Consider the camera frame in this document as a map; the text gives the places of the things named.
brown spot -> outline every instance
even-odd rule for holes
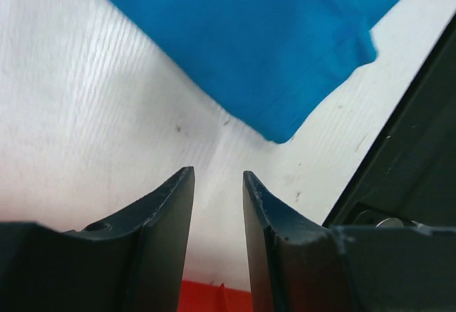
[[[356,146],[355,148],[355,153],[357,153],[361,147],[361,145],[363,144],[364,140],[367,138],[368,134],[364,135],[364,137],[361,139],[361,141],[358,143],[358,145]]]

black object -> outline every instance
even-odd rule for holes
[[[176,311],[195,176],[81,232],[0,223],[0,311]]]
[[[456,311],[456,228],[320,227],[244,173],[255,312]]]
[[[455,177],[453,17],[323,225],[456,226]]]

towel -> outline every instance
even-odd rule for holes
[[[283,143],[359,66],[398,0],[111,0],[233,116]]]

red object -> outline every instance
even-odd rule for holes
[[[183,281],[177,312],[252,312],[249,292]]]

white table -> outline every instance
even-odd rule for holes
[[[242,172],[322,222],[455,8],[402,0],[373,29],[378,60],[275,145],[106,0],[0,0],[0,219],[80,229],[193,165],[185,277],[248,289]]]

